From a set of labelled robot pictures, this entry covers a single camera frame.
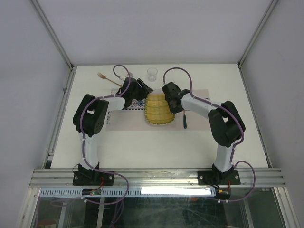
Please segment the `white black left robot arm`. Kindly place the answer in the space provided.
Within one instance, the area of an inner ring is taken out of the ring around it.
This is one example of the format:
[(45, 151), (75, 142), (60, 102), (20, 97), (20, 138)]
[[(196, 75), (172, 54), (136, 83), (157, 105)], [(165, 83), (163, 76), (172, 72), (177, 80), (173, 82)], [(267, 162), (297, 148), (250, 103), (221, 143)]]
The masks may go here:
[(109, 96), (96, 98), (86, 94), (73, 117), (73, 124), (82, 141), (82, 161), (78, 165), (77, 175), (88, 184), (99, 181), (100, 172), (97, 156), (97, 139), (109, 112), (127, 109), (133, 100), (145, 99), (153, 89), (141, 79), (126, 78), (123, 86)]

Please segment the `gold spoon green handle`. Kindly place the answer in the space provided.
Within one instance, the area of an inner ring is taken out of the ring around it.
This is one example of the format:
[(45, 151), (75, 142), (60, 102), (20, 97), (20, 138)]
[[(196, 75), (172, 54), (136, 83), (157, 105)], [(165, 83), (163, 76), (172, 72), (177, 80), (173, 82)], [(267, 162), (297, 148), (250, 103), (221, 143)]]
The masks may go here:
[(186, 111), (183, 110), (183, 128), (187, 129), (187, 118), (186, 118)]

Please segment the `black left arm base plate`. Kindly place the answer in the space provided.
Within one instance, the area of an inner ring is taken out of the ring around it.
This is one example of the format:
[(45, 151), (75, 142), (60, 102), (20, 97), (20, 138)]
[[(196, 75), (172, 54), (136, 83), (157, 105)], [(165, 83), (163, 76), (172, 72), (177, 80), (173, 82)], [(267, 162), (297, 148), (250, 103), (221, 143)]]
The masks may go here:
[(72, 184), (74, 186), (113, 186), (114, 175), (94, 170), (75, 171)]

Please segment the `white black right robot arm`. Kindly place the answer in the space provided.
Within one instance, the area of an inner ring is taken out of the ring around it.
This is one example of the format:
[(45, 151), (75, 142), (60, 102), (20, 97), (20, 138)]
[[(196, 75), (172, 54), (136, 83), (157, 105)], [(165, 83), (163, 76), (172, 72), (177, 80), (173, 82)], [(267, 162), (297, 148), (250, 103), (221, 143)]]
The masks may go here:
[(244, 140), (246, 130), (235, 105), (231, 101), (217, 104), (197, 97), (188, 89), (180, 90), (173, 82), (165, 84), (161, 90), (171, 113), (187, 110), (208, 119), (217, 143), (217, 155), (211, 174), (204, 175), (202, 179), (209, 185), (223, 184), (234, 170), (235, 147)]

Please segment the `rose gold fork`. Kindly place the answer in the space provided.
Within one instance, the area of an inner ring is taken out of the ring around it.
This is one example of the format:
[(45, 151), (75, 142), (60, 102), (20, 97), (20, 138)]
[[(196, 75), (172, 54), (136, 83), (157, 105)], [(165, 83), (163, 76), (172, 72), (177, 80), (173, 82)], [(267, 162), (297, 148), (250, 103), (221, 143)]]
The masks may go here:
[(98, 72), (98, 73), (97, 73), (97, 75), (98, 75), (98, 76), (99, 76), (101, 79), (104, 79), (104, 80), (110, 81), (111, 83), (113, 83), (113, 84), (115, 84), (115, 85), (117, 85), (117, 86), (119, 86), (119, 87), (123, 87), (121, 84), (116, 83), (115, 81), (113, 81), (113, 80), (111, 80), (111, 79), (107, 78), (106, 76), (104, 76), (104, 75), (103, 75), (103, 74), (101, 74), (100, 72)]

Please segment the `clear drinking glass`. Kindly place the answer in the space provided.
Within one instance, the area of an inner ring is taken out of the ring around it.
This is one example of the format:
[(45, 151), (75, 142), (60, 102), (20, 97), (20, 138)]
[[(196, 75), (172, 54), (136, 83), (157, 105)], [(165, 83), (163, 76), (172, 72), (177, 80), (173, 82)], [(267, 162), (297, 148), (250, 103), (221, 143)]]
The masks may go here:
[(148, 80), (154, 82), (157, 79), (158, 70), (154, 67), (151, 67), (147, 70)]

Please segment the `yellow woven pattern plate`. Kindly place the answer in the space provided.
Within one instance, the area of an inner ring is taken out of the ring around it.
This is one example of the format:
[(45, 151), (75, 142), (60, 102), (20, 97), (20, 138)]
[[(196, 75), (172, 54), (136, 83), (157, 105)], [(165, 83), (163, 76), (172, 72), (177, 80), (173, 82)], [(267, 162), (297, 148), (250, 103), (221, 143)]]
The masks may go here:
[(150, 94), (145, 102), (145, 119), (152, 125), (166, 125), (175, 120), (164, 94)]

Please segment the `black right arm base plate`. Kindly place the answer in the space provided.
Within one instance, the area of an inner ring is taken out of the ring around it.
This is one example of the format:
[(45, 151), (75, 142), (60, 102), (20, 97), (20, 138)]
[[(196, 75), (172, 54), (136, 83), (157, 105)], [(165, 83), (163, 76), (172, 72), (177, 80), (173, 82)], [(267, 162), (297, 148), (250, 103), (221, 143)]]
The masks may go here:
[(200, 170), (197, 171), (198, 184), (199, 185), (210, 185), (218, 187), (219, 185), (240, 185), (240, 177), (237, 170), (233, 170), (228, 174), (224, 174), (212, 170)]

